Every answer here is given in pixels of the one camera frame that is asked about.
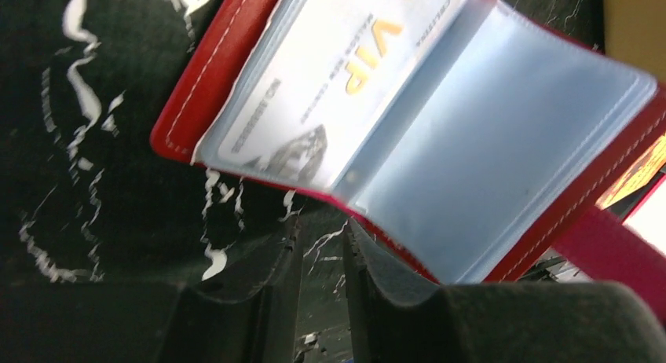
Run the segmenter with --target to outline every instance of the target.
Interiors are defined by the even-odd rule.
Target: card holder
[[[240,1],[229,5],[238,9]],[[225,49],[225,29],[232,31],[234,9],[223,7],[165,107],[153,146],[176,160],[328,200],[387,235],[442,283],[516,279],[666,129],[664,94],[652,76],[561,40],[499,0],[460,0],[409,73],[398,76],[400,86],[385,88],[389,96],[372,109],[379,111],[367,132],[326,181],[312,181],[331,146],[319,126],[287,129],[293,140],[267,149],[268,159],[221,156],[238,105],[267,73],[265,65],[253,68],[275,55],[276,32],[296,21],[279,20],[304,1],[284,0],[247,63],[251,49],[236,57],[246,64],[231,97],[227,88],[224,97],[210,95],[240,73],[237,63],[238,72],[225,72],[229,63],[214,57],[215,47]],[[265,10],[260,15],[268,20]],[[264,87],[264,94],[279,91],[270,82]],[[182,106],[195,97],[202,108]],[[289,104],[276,110],[293,112]],[[163,138],[169,125],[182,125],[178,116],[194,123],[176,156]],[[256,147],[285,131],[269,127]]]

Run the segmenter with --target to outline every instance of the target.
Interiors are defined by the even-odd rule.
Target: white stitching
[[[549,237],[549,236],[551,235],[551,233],[553,233],[553,231],[555,231],[555,229],[558,228],[558,227],[562,224],[562,222],[564,222],[564,220],[565,220],[567,217],[569,217],[569,215],[570,215],[572,212],[574,212],[574,211],[575,211],[575,210],[576,210],[576,209],[577,209],[577,208],[578,208],[578,207],[579,207],[579,206],[580,206],[580,205],[581,205],[581,204],[582,204],[582,203],[583,203],[583,202],[584,202],[589,196],[590,196],[590,194],[591,194],[591,193],[592,193],[592,192],[593,192],[593,191],[599,186],[599,184],[601,184],[604,180],[606,180],[606,178],[608,178],[608,176],[610,176],[610,174],[613,173],[613,171],[614,171],[614,170],[615,170],[615,169],[616,169],[616,168],[617,168],[622,162],[624,162],[624,160],[627,159],[627,157],[629,157],[629,155],[630,155],[632,152],[634,152],[634,150],[639,146],[639,144],[640,144],[642,141],[645,140],[645,138],[648,136],[648,134],[650,134],[654,129],[656,129],[657,126],[659,126],[659,124],[661,123],[661,121],[663,121],[664,119],[666,119],[666,111],[664,111],[664,113],[661,114],[661,117],[659,117],[659,119],[658,119],[655,123],[653,123],[652,126],[650,126],[650,128],[649,128],[648,130],[646,130],[646,132],[644,132],[644,133],[641,135],[641,137],[640,137],[636,142],[634,142],[634,144],[633,144],[630,148],[627,149],[627,151],[626,151],[626,152],[625,152],[625,153],[624,153],[624,154],[623,154],[623,155],[622,155],[622,156],[621,156],[621,157],[620,157],[620,158],[619,158],[619,159],[613,164],[613,166],[612,166],[611,168],[609,168],[609,169],[604,173],[604,175],[601,176],[600,179],[598,179],[598,180],[593,184],[593,186],[590,187],[590,189],[589,189],[588,191],[585,192],[585,194],[583,194],[583,196],[578,200],[578,202],[574,203],[574,204],[573,204],[573,205],[572,205],[572,206],[566,211],[566,213],[564,213],[564,214],[560,217],[560,219],[559,219],[559,220],[558,220],[558,221],[557,221],[557,222],[556,222],[556,223],[555,223],[555,224],[554,224],[554,225],[548,230],[548,232],[546,232],[546,233],[545,233],[545,234],[544,234],[544,235],[543,235],[543,236],[542,236],[542,237],[541,237],[541,238],[540,238],[540,239],[539,239],[539,240],[538,240],[538,241],[537,241],[537,242],[536,242],[536,243],[535,243],[535,244],[534,244],[534,245],[533,245],[533,246],[532,246],[532,247],[531,247],[531,248],[530,248],[530,249],[529,249],[529,250],[528,250],[528,251],[527,251],[527,252],[526,252],[521,258],[520,258],[520,259],[519,259],[519,260],[518,260],[518,262],[516,262],[516,264],[515,264],[513,267],[511,267],[511,269],[509,269],[509,271],[508,271],[506,274],[504,274],[504,276],[502,277],[502,279],[500,279],[500,281],[504,281],[505,279],[507,279],[507,277],[508,277],[509,275],[511,275],[511,274],[512,274],[512,273],[518,268],[518,266],[520,266],[520,264],[521,264],[523,261],[525,261],[525,259],[527,258],[527,256],[528,256],[530,253],[532,253],[532,252],[534,251],[534,249],[536,249],[536,247],[538,247],[539,245],[541,245],[541,243],[542,243],[544,240],[546,240],[546,238]]]
[[[227,28],[225,32],[222,34],[222,37],[220,37],[220,40],[218,41],[218,44],[215,45],[215,49],[213,49],[213,53],[208,57],[208,61],[206,64],[201,68],[201,72],[199,73],[199,77],[196,78],[196,81],[192,85],[191,90],[189,91],[188,96],[185,98],[185,101],[183,102],[183,105],[181,106],[181,110],[178,112],[176,115],[176,118],[174,121],[171,123],[171,128],[169,129],[169,132],[166,133],[166,138],[165,138],[165,143],[167,148],[173,149],[175,152],[187,154],[189,153],[189,149],[181,147],[180,145],[175,145],[171,141],[171,133],[174,132],[174,128],[176,127],[176,124],[178,123],[178,120],[181,118],[181,114],[183,114],[183,111],[185,110],[185,106],[189,103],[190,99],[192,98],[192,95],[194,94],[194,91],[196,90],[196,87],[199,86],[199,82],[201,82],[201,78],[203,77],[203,73],[206,72],[208,69],[208,65],[211,63],[213,60],[213,57],[215,57],[215,54],[218,53],[218,50],[220,49],[220,45],[225,41],[227,35],[229,34],[229,31],[231,30],[231,27],[233,26],[234,22],[236,21],[236,17],[240,13],[240,10],[243,9],[243,5],[245,5],[245,2],[247,0],[242,0],[240,2],[240,5],[236,9],[236,11],[233,13],[231,20],[229,21],[229,24],[227,25]]]

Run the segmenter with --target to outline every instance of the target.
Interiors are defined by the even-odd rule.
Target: black surface
[[[619,284],[439,287],[344,232],[353,355],[370,362],[662,362],[666,334]]]
[[[295,218],[267,245],[185,284],[0,286],[0,360],[291,361],[302,241]]]
[[[67,273],[58,269],[72,276],[56,282],[196,284],[210,266],[204,254],[209,242],[213,249],[232,244],[226,250],[229,269],[265,247],[283,228],[278,218],[286,213],[284,192],[244,182],[239,214],[240,181],[222,174],[218,184],[235,188],[236,195],[219,203],[213,188],[204,218],[204,169],[159,158],[149,147],[150,130],[191,55],[183,10],[169,0],[89,1],[82,26],[101,44],[79,71],[99,97],[103,118],[79,146],[78,158],[93,168],[78,170],[74,183],[66,148],[87,119],[66,72],[86,44],[63,35],[69,1],[0,0],[0,283],[48,283],[42,272]],[[601,0],[506,1],[542,24],[602,46]],[[193,13],[195,43],[220,3],[210,0]],[[101,123],[120,94],[124,102],[112,113],[119,131],[114,137]],[[57,129],[48,128],[44,112]],[[95,218],[96,200],[101,207]],[[296,334],[320,333],[306,361],[341,361],[351,356],[342,240],[327,234],[340,230],[346,216],[298,196],[292,210],[304,206],[307,254]]]

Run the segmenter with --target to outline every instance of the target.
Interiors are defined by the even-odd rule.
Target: red card holder
[[[161,156],[191,163],[195,147],[215,118],[259,40],[279,0],[225,0],[194,53],[152,131],[151,143]],[[504,255],[487,281],[518,279],[554,241],[581,220],[595,200],[666,130],[666,93],[653,100],[619,133],[586,170],[560,194]],[[406,249],[389,238],[372,217],[352,211],[334,197],[299,190],[326,200],[356,216],[425,277],[435,277]]]

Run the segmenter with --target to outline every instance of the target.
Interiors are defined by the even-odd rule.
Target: red leather cover
[[[589,277],[626,284],[666,322],[666,257],[614,215],[590,208],[554,247]]]
[[[224,105],[278,1],[224,0],[152,131],[151,144],[158,154],[190,163],[196,143]],[[646,110],[544,212],[487,280],[518,279],[552,245],[558,234],[593,207],[603,191],[666,130],[665,116],[666,96],[660,90]],[[344,208],[328,195],[300,193]],[[427,270],[385,236],[380,227],[352,211],[347,212],[361,219],[415,270],[434,281]]]

